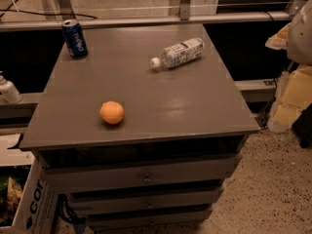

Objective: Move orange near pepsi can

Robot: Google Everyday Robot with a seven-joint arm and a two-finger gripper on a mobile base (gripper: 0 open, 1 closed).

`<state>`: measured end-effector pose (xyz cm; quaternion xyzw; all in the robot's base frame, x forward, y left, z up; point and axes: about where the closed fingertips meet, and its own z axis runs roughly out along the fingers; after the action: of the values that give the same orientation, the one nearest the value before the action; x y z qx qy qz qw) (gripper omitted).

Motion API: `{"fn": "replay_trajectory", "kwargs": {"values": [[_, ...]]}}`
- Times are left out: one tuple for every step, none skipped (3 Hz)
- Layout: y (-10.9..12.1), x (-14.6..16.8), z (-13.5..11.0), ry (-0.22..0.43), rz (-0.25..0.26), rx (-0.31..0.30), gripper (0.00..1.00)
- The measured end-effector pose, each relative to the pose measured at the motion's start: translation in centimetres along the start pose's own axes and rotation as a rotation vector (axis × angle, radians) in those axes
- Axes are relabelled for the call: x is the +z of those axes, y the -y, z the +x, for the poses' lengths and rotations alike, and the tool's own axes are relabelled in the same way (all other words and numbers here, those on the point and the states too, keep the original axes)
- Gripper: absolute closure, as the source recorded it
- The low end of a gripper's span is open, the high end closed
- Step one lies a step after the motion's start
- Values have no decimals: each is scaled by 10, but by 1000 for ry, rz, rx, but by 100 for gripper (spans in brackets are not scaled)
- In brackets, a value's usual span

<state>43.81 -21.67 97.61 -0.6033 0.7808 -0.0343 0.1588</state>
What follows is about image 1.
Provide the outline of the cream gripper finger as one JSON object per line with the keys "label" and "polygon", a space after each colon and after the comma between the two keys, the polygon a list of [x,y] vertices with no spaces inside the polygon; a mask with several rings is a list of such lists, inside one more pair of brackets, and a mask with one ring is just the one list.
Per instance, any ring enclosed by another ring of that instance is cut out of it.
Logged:
{"label": "cream gripper finger", "polygon": [[290,24],[286,24],[276,34],[269,37],[265,46],[273,50],[285,50],[288,47]]}
{"label": "cream gripper finger", "polygon": [[273,133],[285,132],[311,103],[312,67],[300,65],[293,72],[283,71],[277,82],[268,129]]}

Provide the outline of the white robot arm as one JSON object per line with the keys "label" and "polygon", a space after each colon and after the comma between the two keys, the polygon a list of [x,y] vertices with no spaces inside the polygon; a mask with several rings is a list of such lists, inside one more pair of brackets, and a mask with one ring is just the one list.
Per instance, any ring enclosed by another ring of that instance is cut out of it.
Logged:
{"label": "white robot arm", "polygon": [[275,101],[269,112],[268,129],[282,133],[312,103],[312,0],[271,36],[265,46],[286,50],[288,59],[298,64],[295,71],[283,71],[278,78]]}

